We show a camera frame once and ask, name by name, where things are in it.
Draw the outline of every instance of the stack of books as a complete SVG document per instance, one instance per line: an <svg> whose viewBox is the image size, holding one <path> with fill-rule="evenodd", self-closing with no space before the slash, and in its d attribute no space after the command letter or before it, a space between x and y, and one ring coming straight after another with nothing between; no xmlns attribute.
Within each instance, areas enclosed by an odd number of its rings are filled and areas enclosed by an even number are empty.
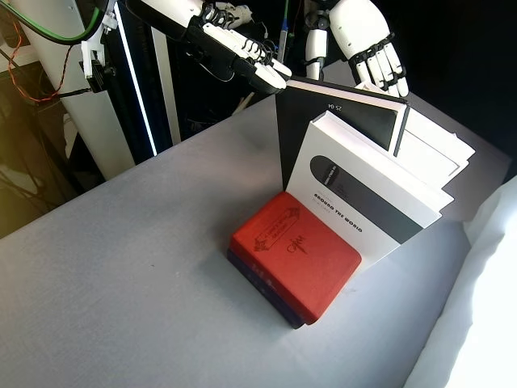
<svg viewBox="0 0 517 388"><path fill-rule="evenodd" d="M388 95L295 79L276 98L285 192L228 258L298 328L441 217L454 200L442 187L474 150Z"/></svg>

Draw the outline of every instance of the red book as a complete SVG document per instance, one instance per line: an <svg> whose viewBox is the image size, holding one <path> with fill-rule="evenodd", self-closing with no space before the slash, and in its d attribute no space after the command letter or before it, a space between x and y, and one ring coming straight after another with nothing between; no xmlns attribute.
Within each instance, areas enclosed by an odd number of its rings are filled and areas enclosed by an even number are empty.
<svg viewBox="0 0 517 388"><path fill-rule="evenodd" d="M354 248L286 192L235 232L229 249L307 324L322 316L361 262Z"/></svg>

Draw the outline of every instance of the white robotic forearm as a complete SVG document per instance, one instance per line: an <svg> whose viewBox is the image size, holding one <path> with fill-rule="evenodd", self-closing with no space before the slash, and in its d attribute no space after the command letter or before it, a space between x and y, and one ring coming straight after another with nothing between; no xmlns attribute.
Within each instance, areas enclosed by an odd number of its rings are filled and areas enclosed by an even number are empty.
<svg viewBox="0 0 517 388"><path fill-rule="evenodd" d="M328 20L334 38L361 82L373 81L391 95L408 95L406 71L390 42L393 34L370 0L341 0L328 13ZM312 29L307 39L309 78L320 78L326 57L326 26L322 26Z"/></svg>
<svg viewBox="0 0 517 388"><path fill-rule="evenodd" d="M270 48L229 30L250 20L247 6L203 0L127 0L126 5L165 35L195 46L200 63L227 80L238 74L255 89L272 94L285 89L292 75L273 59Z"/></svg>

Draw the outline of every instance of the gray table surface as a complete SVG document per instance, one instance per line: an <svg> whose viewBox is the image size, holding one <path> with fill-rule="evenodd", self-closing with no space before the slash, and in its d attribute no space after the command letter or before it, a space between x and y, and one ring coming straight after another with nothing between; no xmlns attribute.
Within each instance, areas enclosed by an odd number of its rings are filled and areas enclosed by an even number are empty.
<svg viewBox="0 0 517 388"><path fill-rule="evenodd" d="M499 185L498 158L471 163L458 209ZM461 224L424 230L294 331L225 259L280 189L269 98L0 240L0 386L402 386L469 249Z"/></svg>

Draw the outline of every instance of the white curtain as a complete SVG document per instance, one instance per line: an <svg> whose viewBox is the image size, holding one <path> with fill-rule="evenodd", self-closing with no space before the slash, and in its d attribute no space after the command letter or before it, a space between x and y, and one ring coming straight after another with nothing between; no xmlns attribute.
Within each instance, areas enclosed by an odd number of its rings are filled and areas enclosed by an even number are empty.
<svg viewBox="0 0 517 388"><path fill-rule="evenodd" d="M517 177L465 233L472 249L405 388L517 387Z"/></svg>

